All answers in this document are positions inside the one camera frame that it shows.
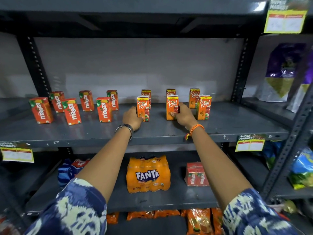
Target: forearm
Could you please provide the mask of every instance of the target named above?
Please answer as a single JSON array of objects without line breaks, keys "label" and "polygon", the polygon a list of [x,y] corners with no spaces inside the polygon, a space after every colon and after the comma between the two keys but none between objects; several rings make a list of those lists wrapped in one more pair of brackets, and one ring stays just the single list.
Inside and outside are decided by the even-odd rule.
[{"label": "forearm", "polygon": [[205,130],[197,127],[192,138],[213,193],[224,210],[234,197],[252,185]]},{"label": "forearm", "polygon": [[76,177],[92,184],[108,202],[131,132],[122,127],[114,137],[92,158]]}]

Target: hand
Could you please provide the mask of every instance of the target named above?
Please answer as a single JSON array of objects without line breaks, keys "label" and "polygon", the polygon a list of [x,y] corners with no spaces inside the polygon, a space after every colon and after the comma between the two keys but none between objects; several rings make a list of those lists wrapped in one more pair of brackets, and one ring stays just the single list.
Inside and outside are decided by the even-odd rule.
[{"label": "hand", "polygon": [[137,117],[135,106],[131,107],[123,114],[123,124],[129,124],[133,127],[134,131],[139,129],[142,120],[142,117]]},{"label": "hand", "polygon": [[198,124],[191,110],[184,103],[179,102],[180,114],[171,112],[171,115],[176,117],[177,122],[185,126],[186,129],[190,130],[193,126]]}]

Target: silver metal watch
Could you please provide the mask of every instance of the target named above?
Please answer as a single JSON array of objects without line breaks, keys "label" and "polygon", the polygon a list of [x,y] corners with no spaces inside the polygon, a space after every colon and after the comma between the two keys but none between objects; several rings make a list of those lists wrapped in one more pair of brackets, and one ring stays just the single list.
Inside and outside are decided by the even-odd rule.
[{"label": "silver metal watch", "polygon": [[119,125],[116,130],[115,130],[115,133],[122,127],[127,127],[130,131],[131,131],[131,137],[129,138],[129,140],[131,140],[133,138],[133,133],[134,133],[134,129],[132,126],[130,126],[129,124],[121,124]]}]

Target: sleeve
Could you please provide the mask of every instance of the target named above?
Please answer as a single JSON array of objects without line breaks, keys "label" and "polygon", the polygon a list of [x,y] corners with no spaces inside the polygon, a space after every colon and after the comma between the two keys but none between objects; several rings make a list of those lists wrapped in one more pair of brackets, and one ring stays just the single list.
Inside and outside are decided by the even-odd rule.
[{"label": "sleeve", "polygon": [[244,190],[229,203],[223,214],[223,229],[231,235],[298,234],[254,189]]},{"label": "sleeve", "polygon": [[27,235],[106,232],[106,202],[87,181],[72,179],[25,232]]}]

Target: person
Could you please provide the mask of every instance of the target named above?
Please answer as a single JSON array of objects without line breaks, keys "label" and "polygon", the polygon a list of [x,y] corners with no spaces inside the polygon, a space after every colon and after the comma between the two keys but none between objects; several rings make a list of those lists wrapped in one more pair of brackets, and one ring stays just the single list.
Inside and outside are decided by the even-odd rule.
[{"label": "person", "polygon": [[[196,150],[220,208],[226,234],[297,234],[262,200],[238,168],[198,126],[191,110],[179,104],[177,122],[192,130]],[[142,118],[135,107],[124,113],[115,136],[57,195],[25,234],[104,234],[106,208],[132,135]]]}]

